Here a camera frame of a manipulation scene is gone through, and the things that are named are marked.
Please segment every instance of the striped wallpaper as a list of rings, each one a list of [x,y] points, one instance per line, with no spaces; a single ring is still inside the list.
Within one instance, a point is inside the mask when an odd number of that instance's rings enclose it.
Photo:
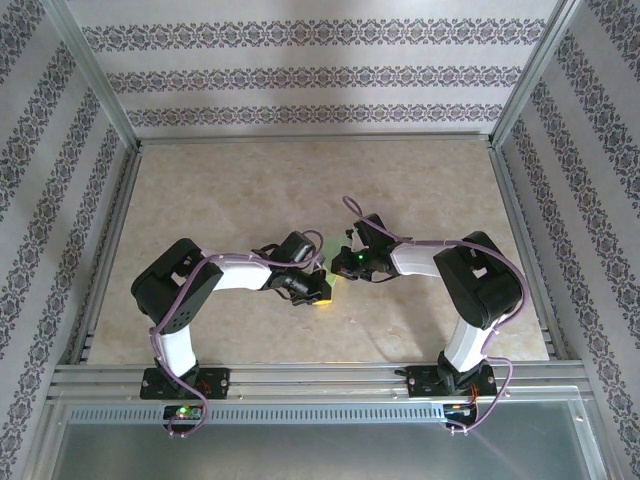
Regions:
[[[124,147],[36,0],[0,0],[0,479],[21,478]]]
[[[640,2],[585,2],[503,153],[569,349],[640,478]]]
[[[142,138],[489,133],[555,0],[72,1]]]

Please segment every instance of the metal plate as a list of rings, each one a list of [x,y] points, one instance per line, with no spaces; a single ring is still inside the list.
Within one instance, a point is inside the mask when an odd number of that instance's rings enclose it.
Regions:
[[[562,402],[501,405],[466,437],[420,420],[217,424],[184,440],[157,424],[72,424],[56,463],[60,480],[590,478]]]
[[[409,397],[446,397],[449,395],[444,385],[438,378],[438,367],[435,365],[414,365],[404,369],[407,373],[407,389],[409,390]],[[493,382],[489,383],[489,378],[493,378]],[[414,385],[411,385],[410,379],[416,380]],[[475,384],[478,387],[478,394],[480,396],[495,396],[498,392],[496,387],[495,375],[490,365],[484,365],[480,369],[479,375],[474,377],[473,382],[469,384],[469,388],[462,391],[457,396],[471,396],[471,385]]]
[[[224,400],[229,391],[228,368],[201,367],[196,377],[196,388],[209,400]],[[197,400],[191,393],[176,392],[166,377],[157,368],[147,368],[140,387],[142,400]]]

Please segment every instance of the robotic arm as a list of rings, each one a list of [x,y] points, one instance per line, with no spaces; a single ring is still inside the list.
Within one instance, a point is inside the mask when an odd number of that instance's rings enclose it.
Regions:
[[[441,277],[460,318],[453,337],[438,357],[437,382],[449,394],[466,390],[482,368],[483,347],[494,327],[522,299],[518,278],[505,263],[478,249],[404,243],[383,231],[384,225],[376,214],[355,223],[347,236],[356,249],[342,247],[331,271],[350,280],[360,278],[373,283],[400,275]],[[501,256],[483,232],[474,232],[460,243],[490,249]],[[375,280],[376,273],[386,278]]]
[[[303,268],[305,262],[315,261],[318,256],[315,251],[315,245],[305,234],[292,232],[281,245],[267,245],[250,255],[213,255],[193,276],[170,318],[166,316],[182,293],[185,280],[208,257],[192,240],[183,238],[138,276],[131,293],[140,311],[151,318],[156,329],[164,323],[157,332],[156,363],[158,367],[159,360],[166,364],[170,372],[164,368],[159,370],[174,390],[180,392],[181,388],[173,376],[192,387],[195,385],[199,366],[191,346],[189,323],[212,292],[232,288],[273,289],[293,305],[328,301],[331,287],[326,282],[326,272],[315,269],[308,273]],[[305,261],[309,254],[312,258]],[[289,296],[280,289],[286,290]]]

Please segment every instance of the marble floor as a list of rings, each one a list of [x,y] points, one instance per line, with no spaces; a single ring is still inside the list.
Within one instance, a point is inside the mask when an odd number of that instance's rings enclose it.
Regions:
[[[248,252],[292,230],[336,237],[356,220],[342,204],[345,194],[401,235],[459,239],[484,230],[520,264],[480,140],[148,146],[89,363],[152,363],[150,321],[129,289],[176,240]],[[201,363],[418,362],[436,360],[456,320],[439,279],[338,279],[333,302],[322,307],[292,307],[274,292],[216,292],[191,329]],[[490,353],[548,358],[533,307]]]

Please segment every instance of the black bracket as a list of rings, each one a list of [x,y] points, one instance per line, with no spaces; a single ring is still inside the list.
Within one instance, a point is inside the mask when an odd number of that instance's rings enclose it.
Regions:
[[[192,240],[183,238],[174,243],[131,285],[131,294],[140,311],[158,325],[182,289],[182,284],[174,277],[186,279],[202,259],[202,250]],[[221,277],[222,271],[216,265],[204,265],[173,317],[162,329],[162,335],[175,333],[189,325]]]
[[[229,391],[228,368],[200,367],[189,384],[200,391],[208,400],[226,400]],[[140,387],[142,400],[197,400],[198,397],[172,382],[161,368],[147,368]]]
[[[449,397],[452,395],[440,380],[437,365],[414,365],[406,367],[404,370],[396,370],[395,373],[406,378],[409,398]],[[483,364],[475,375],[469,377],[464,384],[458,385],[454,395],[471,396],[471,385],[477,387],[479,396],[496,396],[498,389],[491,365]]]
[[[384,223],[378,214],[372,213],[367,216],[367,219],[384,228]],[[343,246],[340,253],[331,261],[331,273],[348,280],[362,279],[371,283],[382,283],[398,277],[399,274],[390,257],[397,242],[362,220],[354,223],[354,227],[365,248],[354,252],[351,247]],[[352,238],[353,232],[353,230],[347,230],[349,239]],[[376,272],[387,274],[387,277],[382,280],[373,280],[373,274]]]
[[[501,253],[484,232],[473,232],[463,240]],[[433,260],[456,310],[473,327],[486,330],[522,298],[522,286],[509,267],[479,250],[447,248]]]

